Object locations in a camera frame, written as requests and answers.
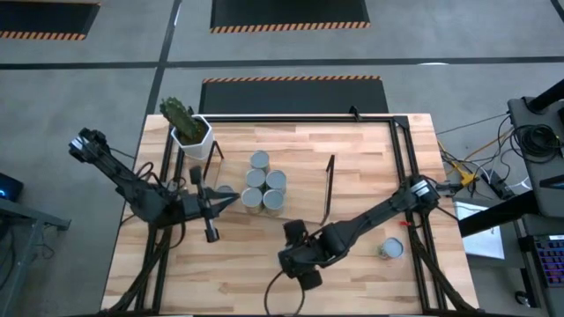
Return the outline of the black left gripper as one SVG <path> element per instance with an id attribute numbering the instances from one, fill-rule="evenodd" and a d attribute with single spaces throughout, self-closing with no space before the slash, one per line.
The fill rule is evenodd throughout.
<path id="1" fill-rule="evenodd" d="M 219 240 L 219 231 L 213 224 L 215 216 L 213 214 L 221 213 L 229 205 L 235 203 L 240 194 L 236 192 L 218 192 L 207 190 L 205 192 L 202 168 L 200 166 L 191 167 L 189 177 L 192 185 L 197 186 L 197 192 L 190 194 L 185 188 L 177 186 L 177 194 L 182 203 L 184 220 L 181 222 L 181 235 L 178 240 L 182 243 L 186 236 L 186 223 L 191 220 L 203 218 L 205 222 L 205 237 L 208 243 Z M 211 205 L 210 200 L 222 200 L 219 203 Z"/>

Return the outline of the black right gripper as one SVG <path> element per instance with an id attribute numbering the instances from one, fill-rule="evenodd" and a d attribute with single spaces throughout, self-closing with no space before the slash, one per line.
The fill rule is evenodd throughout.
<path id="1" fill-rule="evenodd" d="M 282 263 L 282 272 L 291 279 L 297 279 L 303 291 L 312 290 L 323 283 L 315 266 L 328 266 L 330 258 L 335 255 L 328 240 L 333 226 L 329 223 L 310 235 L 303 220 L 283 224 L 286 244 L 278 252 L 278 260 Z"/>

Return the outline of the tall green oranges can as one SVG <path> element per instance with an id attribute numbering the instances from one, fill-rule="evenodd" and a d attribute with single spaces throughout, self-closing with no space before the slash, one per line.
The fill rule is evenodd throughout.
<path id="1" fill-rule="evenodd" d="M 246 188 L 241 193 L 241 203 L 249 214 L 260 214 L 263 211 L 263 193 L 259 188 Z"/>

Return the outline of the tomatoes tin can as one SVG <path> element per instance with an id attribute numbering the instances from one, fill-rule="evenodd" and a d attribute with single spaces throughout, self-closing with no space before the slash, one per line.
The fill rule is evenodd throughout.
<path id="1" fill-rule="evenodd" d="M 262 169 L 253 168 L 246 172 L 245 182 L 249 188 L 259 188 L 260 190 L 264 190 L 265 178 L 266 174 Z"/>

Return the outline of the peaches tin can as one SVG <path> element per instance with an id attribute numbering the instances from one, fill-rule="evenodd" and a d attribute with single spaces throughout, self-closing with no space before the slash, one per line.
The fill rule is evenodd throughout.
<path id="1" fill-rule="evenodd" d="M 285 194 L 276 189 L 269 189 L 263 194 L 263 206 L 267 215 L 280 216 L 285 208 Z"/>

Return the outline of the tall silver-lidded tin can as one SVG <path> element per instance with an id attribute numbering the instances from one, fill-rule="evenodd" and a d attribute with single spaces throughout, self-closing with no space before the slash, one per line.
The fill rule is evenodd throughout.
<path id="1" fill-rule="evenodd" d="M 251 155 L 249 163 L 253 169 L 261 169 L 265 173 L 270 171 L 270 156 L 266 151 L 255 151 Z"/>

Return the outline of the black-framed wooden shelf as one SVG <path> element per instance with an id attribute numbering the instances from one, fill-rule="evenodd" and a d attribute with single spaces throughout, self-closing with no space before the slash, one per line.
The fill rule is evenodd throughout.
<path id="1" fill-rule="evenodd" d="M 241 158 L 223 153 L 217 144 L 211 148 L 204 165 L 204 180 L 207 185 L 216 189 L 220 185 L 229 185 L 240 198 L 227 209 L 231 212 L 249 214 L 241 203 L 241 193 L 248 188 L 245 182 L 246 172 L 253 169 L 249 163 L 251 153 Z M 278 217 L 272 217 L 263 211 L 251 216 L 282 219 L 285 221 L 301 219 L 314 225 L 323 225 L 330 215 L 333 187 L 334 161 L 333 155 L 325 156 L 319 162 L 300 161 L 295 153 L 287 158 L 270 155 L 270 171 L 281 170 L 286 174 L 287 184 L 285 208 Z"/>

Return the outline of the small carrot-print can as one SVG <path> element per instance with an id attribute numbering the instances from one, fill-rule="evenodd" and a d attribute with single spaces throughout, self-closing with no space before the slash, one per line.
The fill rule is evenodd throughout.
<path id="1" fill-rule="evenodd" d="M 404 253 L 404 245 L 396 238 L 387 238 L 378 247 L 378 256 L 384 260 L 396 259 Z"/>

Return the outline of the cactus in white pot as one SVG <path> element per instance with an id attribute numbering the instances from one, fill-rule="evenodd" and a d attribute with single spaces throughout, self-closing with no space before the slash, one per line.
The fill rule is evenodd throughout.
<path id="1" fill-rule="evenodd" d="M 171 137 L 184 154 L 192 159 L 205 160 L 215 137 L 211 124 L 192 107 L 185 107 L 176 97 L 163 99 L 159 105 L 163 117 L 173 126 Z"/>

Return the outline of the hazard-striped black floor mat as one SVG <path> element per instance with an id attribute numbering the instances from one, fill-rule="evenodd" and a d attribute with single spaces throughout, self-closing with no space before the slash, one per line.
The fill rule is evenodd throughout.
<path id="1" fill-rule="evenodd" d="M 83 41 L 100 3 L 0 0 L 0 39 Z"/>
<path id="2" fill-rule="evenodd" d="M 387 114 L 377 75 L 208 77 L 203 80 L 200 114 Z"/>
<path id="3" fill-rule="evenodd" d="M 369 28 L 365 0 L 212 0 L 212 33 Z"/>

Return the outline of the white paper box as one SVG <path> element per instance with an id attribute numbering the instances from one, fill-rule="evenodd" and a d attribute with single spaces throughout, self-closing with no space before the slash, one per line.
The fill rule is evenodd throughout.
<path id="1" fill-rule="evenodd" d="M 482 210 L 486 210 L 486 206 L 479 206 L 472 203 L 462 203 L 459 201 L 454 201 L 454 208 L 459 220 L 463 220 L 481 212 Z M 464 237 L 463 244 L 465 253 L 469 255 L 483 256 L 497 260 L 505 259 L 501 229 L 499 226 Z"/>

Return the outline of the dark blue-lit device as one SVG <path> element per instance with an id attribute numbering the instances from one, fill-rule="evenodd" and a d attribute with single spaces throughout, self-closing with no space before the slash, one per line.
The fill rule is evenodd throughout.
<path id="1" fill-rule="evenodd" d="M 24 188 L 24 184 L 11 176 L 0 173 L 0 199 L 16 202 Z"/>

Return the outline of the backlit keyboard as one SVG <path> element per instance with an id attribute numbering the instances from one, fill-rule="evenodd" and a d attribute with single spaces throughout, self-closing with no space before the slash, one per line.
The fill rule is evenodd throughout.
<path id="1" fill-rule="evenodd" d="M 546 288 L 564 288 L 564 234 L 533 236 L 533 258 Z"/>

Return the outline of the grey side desk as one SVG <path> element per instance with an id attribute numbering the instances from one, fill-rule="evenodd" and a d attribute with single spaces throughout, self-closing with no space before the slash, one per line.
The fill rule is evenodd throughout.
<path id="1" fill-rule="evenodd" d="M 564 100 L 553 103 L 543 114 L 530 112 L 522 99 L 508 101 L 511 121 L 516 128 L 543 124 L 550 127 L 564 143 L 564 123 L 559 116 L 561 109 L 564 109 Z M 564 148 L 546 158 L 535 158 L 524 151 L 523 155 L 539 213 L 545 217 L 564 217 L 564 185 L 561 188 L 540 186 L 542 180 L 564 176 Z"/>

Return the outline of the black aluminium rig frame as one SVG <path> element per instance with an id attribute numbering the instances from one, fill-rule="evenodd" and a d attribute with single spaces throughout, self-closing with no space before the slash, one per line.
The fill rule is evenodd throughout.
<path id="1" fill-rule="evenodd" d="M 419 129 L 426 114 L 208 114 L 215 141 L 228 156 L 263 150 L 276 157 L 295 153 L 300 161 L 319 162 L 333 155 L 330 215 L 323 225 L 305 222 L 312 233 L 329 223 L 350 220 L 390 198 L 406 178 L 428 181 L 442 170 L 436 135 Z M 145 121 L 138 163 L 154 162 L 164 186 L 196 191 L 191 167 L 205 160 L 187 157 L 171 137 L 173 127 L 161 115 Z M 121 226 L 115 245 L 101 317 L 158 316 L 178 313 L 256 313 L 287 315 L 357 312 L 409 312 L 437 317 L 501 317 L 481 312 L 455 291 L 455 268 L 442 270 L 444 254 L 436 244 L 460 240 L 455 222 L 430 211 L 399 213 L 361 235 L 341 261 L 318 268 L 323 283 L 309 291 L 287 277 L 278 261 L 285 248 L 282 219 L 225 209 L 213 221 L 219 240 L 208 243 L 205 222 L 160 230 L 139 217 Z M 400 221 L 413 226 L 401 226 Z M 404 253 L 378 256 L 378 247 L 396 238 Z"/>

